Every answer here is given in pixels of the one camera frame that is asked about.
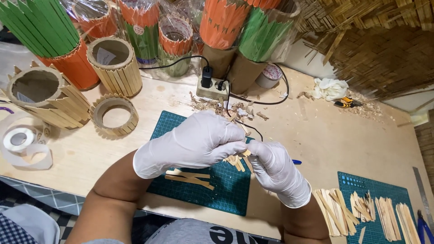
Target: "cutting mat grid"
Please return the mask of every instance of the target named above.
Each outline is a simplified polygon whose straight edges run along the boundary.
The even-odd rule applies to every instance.
[[[171,131],[185,119],[186,117],[163,111],[152,133],[151,140]],[[180,168],[184,172],[209,174],[211,176],[210,179],[202,178],[201,180],[209,181],[215,187],[213,191],[197,184],[167,180],[164,178],[165,174],[163,174],[153,180],[148,188],[148,192],[246,216],[250,171],[244,160],[241,161],[246,169],[245,172],[237,171],[236,167],[223,161],[202,169]]]
[[[411,217],[414,221],[413,209],[411,208],[410,197],[408,196],[408,191],[406,188],[399,187],[396,185],[386,184],[380,181],[374,181],[368,178],[359,177],[356,175],[350,175],[344,172],[338,172],[339,188],[345,199],[345,205],[349,210],[351,210],[350,195],[355,191],[359,197],[365,195],[365,193],[370,192],[371,197],[375,200],[376,198],[390,198],[392,199],[393,209],[395,211],[395,206],[397,203],[405,203],[410,208]],[[398,216],[395,211],[396,221],[398,222],[399,231],[401,234],[401,241],[394,241],[394,244],[405,244],[404,236],[402,235],[401,226],[399,224]],[[358,244],[358,238],[360,237],[360,232],[363,227],[365,229],[365,235],[363,237],[363,244],[389,244],[384,237],[383,228],[381,227],[380,217],[377,211],[377,205],[375,205],[375,222],[360,222],[356,226],[357,233],[353,236],[347,236],[348,244]]]

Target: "gloved hand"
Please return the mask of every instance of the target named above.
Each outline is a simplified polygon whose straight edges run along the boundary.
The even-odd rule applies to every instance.
[[[309,182],[293,164],[286,149],[278,142],[251,140],[247,145],[253,171],[261,186],[277,193],[280,201],[289,208],[306,205],[311,196]]]
[[[133,168],[144,179],[168,168],[206,168],[247,149],[244,130],[213,111],[201,111],[150,140],[134,154]]]

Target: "wooden table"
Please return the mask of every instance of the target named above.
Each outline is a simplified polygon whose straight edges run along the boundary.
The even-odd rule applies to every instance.
[[[293,159],[302,161],[297,168],[313,189],[338,188],[337,171],[367,177],[408,189],[413,209],[422,209],[422,201],[414,178],[412,166],[418,167],[428,201],[434,206],[427,173],[408,115],[389,106],[382,106],[383,122],[363,118],[334,107],[321,100],[296,99],[300,91],[313,87],[313,78],[284,68],[291,92],[284,103],[276,106],[254,105],[270,119],[256,117],[246,123],[256,127],[264,141],[281,142]],[[92,122],[83,128],[61,131],[50,140],[54,165],[49,170],[18,170],[0,161],[0,175],[40,184],[60,191],[86,196],[96,180],[115,161],[146,143],[154,130],[162,110],[189,116],[194,111],[189,92],[195,93],[197,76],[182,79],[156,78],[158,73],[144,73],[143,89],[132,99],[138,114],[137,128],[119,139],[103,138]],[[259,89],[254,85],[250,98],[261,94],[261,102],[279,101],[285,90],[283,81],[277,90]],[[99,86],[84,92],[93,102],[105,89]],[[305,116],[301,108],[305,107]],[[252,132],[252,137],[260,139]],[[234,214],[147,193],[143,209],[178,218],[195,218],[242,231],[281,239],[279,201],[263,190],[257,180],[250,182],[247,215]],[[345,238],[332,239],[345,243]]]

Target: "metal ruler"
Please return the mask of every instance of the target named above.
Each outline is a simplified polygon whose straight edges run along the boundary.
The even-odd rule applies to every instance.
[[[424,204],[425,213],[427,215],[427,223],[430,226],[431,233],[434,233],[434,221],[430,212],[430,207],[428,206],[427,195],[425,194],[424,184],[422,184],[421,175],[419,174],[419,169],[413,167],[414,176],[416,177],[416,182],[418,183],[419,193],[421,194],[422,203]]]

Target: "power strip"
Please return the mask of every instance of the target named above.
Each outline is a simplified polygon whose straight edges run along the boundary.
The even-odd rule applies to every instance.
[[[223,100],[228,99],[228,97],[229,97],[229,94],[227,92],[228,88],[229,88],[229,82],[228,81],[225,81],[223,83],[223,89],[221,91],[219,91],[217,89],[219,82],[222,81],[221,79],[211,78],[212,85],[210,88],[202,87],[201,81],[202,81],[202,75],[199,76],[199,80],[197,82],[197,88],[196,88],[196,95],[197,96],[207,97],[207,98],[216,99],[216,100],[218,100],[219,98],[223,98]]]

